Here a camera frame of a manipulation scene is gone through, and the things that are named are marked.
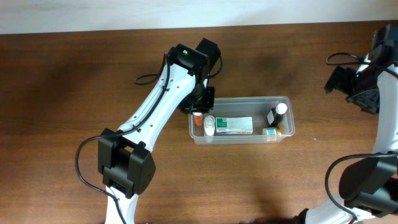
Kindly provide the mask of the orange tablet tube white cap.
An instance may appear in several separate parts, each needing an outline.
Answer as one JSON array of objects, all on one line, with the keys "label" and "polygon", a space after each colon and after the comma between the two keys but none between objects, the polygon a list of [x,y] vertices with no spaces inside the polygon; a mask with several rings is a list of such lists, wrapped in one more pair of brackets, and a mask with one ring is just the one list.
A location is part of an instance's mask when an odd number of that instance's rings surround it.
[{"label": "orange tablet tube white cap", "polygon": [[203,113],[201,112],[193,112],[192,113],[195,124],[197,126],[203,126]]}]

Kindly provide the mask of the white calamine lotion bottle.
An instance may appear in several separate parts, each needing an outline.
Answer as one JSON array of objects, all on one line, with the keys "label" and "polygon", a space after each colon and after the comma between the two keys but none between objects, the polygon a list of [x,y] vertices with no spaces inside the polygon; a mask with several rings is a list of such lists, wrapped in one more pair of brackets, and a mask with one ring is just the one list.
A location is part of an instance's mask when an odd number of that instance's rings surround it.
[{"label": "white calamine lotion bottle", "polygon": [[204,136],[213,136],[215,134],[215,118],[211,115],[208,115],[203,122],[204,127]]}]

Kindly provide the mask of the white green medicine box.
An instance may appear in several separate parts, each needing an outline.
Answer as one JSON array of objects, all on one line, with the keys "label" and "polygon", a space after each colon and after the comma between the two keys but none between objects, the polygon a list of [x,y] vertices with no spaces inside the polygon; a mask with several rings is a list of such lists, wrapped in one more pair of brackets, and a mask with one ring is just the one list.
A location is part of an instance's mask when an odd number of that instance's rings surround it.
[{"label": "white green medicine box", "polygon": [[216,118],[217,134],[252,134],[252,132],[251,117]]}]

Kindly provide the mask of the dark bottle white cap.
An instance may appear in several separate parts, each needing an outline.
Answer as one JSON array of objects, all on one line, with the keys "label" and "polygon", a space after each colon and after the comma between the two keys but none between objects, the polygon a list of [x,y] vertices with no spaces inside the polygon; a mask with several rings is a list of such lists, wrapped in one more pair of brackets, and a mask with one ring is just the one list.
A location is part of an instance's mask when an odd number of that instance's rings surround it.
[{"label": "dark bottle white cap", "polygon": [[276,107],[272,108],[267,114],[267,123],[270,127],[276,127],[282,120],[287,112],[287,105],[279,103]]}]

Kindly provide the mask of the small jar gold lid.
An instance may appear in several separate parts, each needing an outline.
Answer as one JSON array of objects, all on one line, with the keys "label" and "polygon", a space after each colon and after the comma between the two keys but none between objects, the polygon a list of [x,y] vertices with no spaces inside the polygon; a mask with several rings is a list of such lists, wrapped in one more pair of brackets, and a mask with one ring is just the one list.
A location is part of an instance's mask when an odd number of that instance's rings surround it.
[{"label": "small jar gold lid", "polygon": [[282,134],[278,127],[264,128],[262,130],[264,136],[280,136]]}]

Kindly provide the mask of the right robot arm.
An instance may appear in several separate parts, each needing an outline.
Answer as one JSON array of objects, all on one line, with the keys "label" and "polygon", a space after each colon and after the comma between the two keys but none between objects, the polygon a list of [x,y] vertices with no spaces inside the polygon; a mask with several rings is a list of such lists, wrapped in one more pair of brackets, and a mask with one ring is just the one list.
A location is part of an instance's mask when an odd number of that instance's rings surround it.
[{"label": "right robot arm", "polygon": [[375,30],[365,57],[334,63],[324,89],[379,116],[372,153],[334,161],[325,174],[328,200],[303,210],[292,223],[361,223],[397,215],[397,26]]}]

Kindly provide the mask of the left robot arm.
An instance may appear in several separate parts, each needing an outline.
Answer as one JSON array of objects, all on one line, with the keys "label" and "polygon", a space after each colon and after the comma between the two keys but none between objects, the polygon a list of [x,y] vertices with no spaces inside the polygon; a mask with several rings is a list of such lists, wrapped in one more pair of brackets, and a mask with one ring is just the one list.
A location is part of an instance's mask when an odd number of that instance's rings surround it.
[{"label": "left robot arm", "polygon": [[108,206],[106,223],[134,223],[137,199],[149,186],[156,166],[155,142],[175,110],[184,114],[213,109],[210,72],[221,61],[217,43],[202,39],[196,48],[178,44],[165,54],[158,81],[139,109],[116,131],[98,141],[98,172]]}]

